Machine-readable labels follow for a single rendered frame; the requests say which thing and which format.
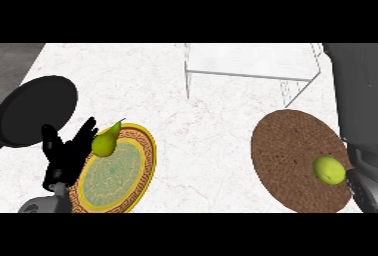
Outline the green pear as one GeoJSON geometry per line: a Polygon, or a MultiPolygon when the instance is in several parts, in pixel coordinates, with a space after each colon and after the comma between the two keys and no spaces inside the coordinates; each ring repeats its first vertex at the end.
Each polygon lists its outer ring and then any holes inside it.
{"type": "Polygon", "coordinates": [[[116,147],[116,140],[120,131],[120,121],[117,121],[104,133],[95,136],[91,142],[91,153],[97,157],[112,155],[116,147]]]}

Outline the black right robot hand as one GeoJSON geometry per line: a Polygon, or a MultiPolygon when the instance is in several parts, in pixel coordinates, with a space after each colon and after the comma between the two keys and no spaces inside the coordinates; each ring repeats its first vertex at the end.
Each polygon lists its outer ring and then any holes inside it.
{"type": "Polygon", "coordinates": [[[363,213],[378,213],[378,178],[352,168],[345,173],[354,202],[363,213]]]}

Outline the ornate yellow-rimmed plate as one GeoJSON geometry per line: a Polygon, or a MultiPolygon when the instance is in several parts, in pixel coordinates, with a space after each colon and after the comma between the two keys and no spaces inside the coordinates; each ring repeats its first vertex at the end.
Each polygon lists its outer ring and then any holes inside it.
{"type": "Polygon", "coordinates": [[[156,166],[156,144],[147,129],[120,124],[109,157],[88,155],[81,176],[69,189],[73,213],[125,213],[147,189],[156,166]]]}

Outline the yellow-green cupcake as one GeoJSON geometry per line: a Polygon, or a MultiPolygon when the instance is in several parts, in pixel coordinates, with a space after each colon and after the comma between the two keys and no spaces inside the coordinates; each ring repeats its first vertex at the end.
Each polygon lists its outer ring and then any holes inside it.
{"type": "Polygon", "coordinates": [[[330,154],[314,159],[312,172],[320,181],[329,185],[339,184],[345,179],[345,168],[330,154]]]}

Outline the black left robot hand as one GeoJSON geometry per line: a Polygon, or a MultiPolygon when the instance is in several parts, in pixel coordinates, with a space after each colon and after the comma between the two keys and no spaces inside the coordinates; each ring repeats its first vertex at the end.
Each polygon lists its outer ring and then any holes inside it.
{"type": "Polygon", "coordinates": [[[61,142],[51,125],[41,126],[42,153],[48,160],[42,188],[53,191],[50,186],[63,183],[70,187],[81,174],[85,158],[91,152],[91,142],[97,132],[95,120],[89,117],[82,124],[75,137],[61,142]]]}

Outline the black round pan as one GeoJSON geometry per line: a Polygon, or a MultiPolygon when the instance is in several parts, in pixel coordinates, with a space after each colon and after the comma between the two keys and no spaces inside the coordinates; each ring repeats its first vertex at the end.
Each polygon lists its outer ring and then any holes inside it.
{"type": "Polygon", "coordinates": [[[0,148],[39,143],[41,126],[50,124],[60,130],[76,101],[76,87],[61,76],[42,76],[22,84],[0,103],[0,148]]]}

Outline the brown round placemat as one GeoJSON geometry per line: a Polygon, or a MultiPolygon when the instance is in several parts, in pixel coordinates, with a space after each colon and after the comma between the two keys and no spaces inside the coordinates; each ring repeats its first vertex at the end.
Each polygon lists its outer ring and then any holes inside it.
{"type": "Polygon", "coordinates": [[[268,113],[252,131],[252,165],[270,195],[295,212],[335,213],[351,199],[345,182],[329,185],[314,175],[321,155],[352,168],[336,133],[312,115],[289,109],[268,113]]]}

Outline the dark grey appliance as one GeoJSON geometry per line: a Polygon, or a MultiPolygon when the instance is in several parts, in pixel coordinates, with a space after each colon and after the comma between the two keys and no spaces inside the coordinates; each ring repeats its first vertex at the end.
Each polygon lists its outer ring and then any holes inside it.
{"type": "Polygon", "coordinates": [[[324,43],[330,59],[339,135],[352,145],[378,145],[378,43],[324,43]]]}

